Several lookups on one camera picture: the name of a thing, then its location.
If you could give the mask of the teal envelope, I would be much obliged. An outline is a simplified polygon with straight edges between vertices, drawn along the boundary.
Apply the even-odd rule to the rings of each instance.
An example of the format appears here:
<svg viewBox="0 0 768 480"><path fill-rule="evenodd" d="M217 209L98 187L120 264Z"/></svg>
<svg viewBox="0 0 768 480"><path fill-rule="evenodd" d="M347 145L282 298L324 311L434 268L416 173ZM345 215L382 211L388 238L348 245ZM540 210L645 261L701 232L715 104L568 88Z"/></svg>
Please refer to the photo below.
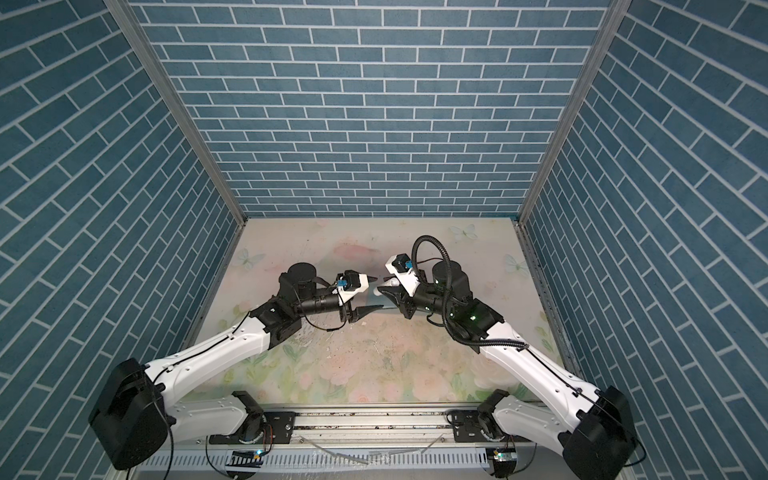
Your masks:
<svg viewBox="0 0 768 480"><path fill-rule="evenodd" d="M376 291L376 288L374 289L374 293L373 293L373 295L374 295L373 304L374 305L382 304L384 306L383 309L397 309L386 297L381 296Z"/></svg>

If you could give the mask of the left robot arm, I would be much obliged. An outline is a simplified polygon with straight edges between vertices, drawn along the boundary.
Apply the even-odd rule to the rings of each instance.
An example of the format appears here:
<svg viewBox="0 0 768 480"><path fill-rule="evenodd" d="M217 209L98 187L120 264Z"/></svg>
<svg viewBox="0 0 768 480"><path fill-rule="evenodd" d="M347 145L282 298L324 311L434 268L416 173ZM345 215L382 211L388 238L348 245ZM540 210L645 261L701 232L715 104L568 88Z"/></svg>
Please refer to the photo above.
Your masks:
<svg viewBox="0 0 768 480"><path fill-rule="evenodd" d="M171 409L186 394L240 361L276 348L310 315L335 311L343 323L354 323L376 311L352 305L375 280L346 270L327 282L312 264L296 263L279 276L277 294L234 326L164 358L148 363L129 358L114 366L88 416L112 466L129 470L151 457L172 437L179 422Z"/></svg>

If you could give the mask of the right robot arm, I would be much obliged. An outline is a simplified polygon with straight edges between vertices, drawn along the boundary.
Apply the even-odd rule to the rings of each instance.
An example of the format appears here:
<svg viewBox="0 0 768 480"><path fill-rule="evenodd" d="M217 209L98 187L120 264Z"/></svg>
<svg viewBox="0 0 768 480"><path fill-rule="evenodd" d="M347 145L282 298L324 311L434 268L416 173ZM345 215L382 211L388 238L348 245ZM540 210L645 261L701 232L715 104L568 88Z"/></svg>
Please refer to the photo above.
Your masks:
<svg viewBox="0 0 768 480"><path fill-rule="evenodd" d="M386 263L378 292L406 318L441 316L449 336L511 373L540 401L535 407L497 392L478 410L492 438L519 435L560 454L580 479L614 479L629 467L640 441L630 402L617 388L599 389L549 359L474 297L456 262L434 266L434 281L405 254Z"/></svg>

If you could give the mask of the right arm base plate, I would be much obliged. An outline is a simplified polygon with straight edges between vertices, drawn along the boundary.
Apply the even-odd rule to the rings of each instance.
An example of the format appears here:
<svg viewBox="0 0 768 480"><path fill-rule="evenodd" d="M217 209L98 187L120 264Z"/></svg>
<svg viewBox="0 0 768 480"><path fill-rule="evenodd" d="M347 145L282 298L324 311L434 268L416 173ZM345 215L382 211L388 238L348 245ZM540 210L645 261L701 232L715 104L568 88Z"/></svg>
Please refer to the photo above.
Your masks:
<svg viewBox="0 0 768 480"><path fill-rule="evenodd" d="M521 435L519 428L512 428L514 421L524 420L524 417L516 412L503 412L494 416L478 410L449 409L444 413L444 417L456 443L532 443L530 438Z"/></svg>

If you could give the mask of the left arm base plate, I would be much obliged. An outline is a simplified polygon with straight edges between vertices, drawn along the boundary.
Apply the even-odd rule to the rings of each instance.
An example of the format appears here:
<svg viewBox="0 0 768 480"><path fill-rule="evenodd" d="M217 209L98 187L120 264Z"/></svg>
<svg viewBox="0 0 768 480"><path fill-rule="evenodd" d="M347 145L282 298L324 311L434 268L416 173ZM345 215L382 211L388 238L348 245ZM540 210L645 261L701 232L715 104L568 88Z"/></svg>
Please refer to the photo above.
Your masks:
<svg viewBox="0 0 768 480"><path fill-rule="evenodd" d="M289 444L293 435L296 413L293 411L267 411L260 417L250 415L232 434L211 435L213 445L264 446Z"/></svg>

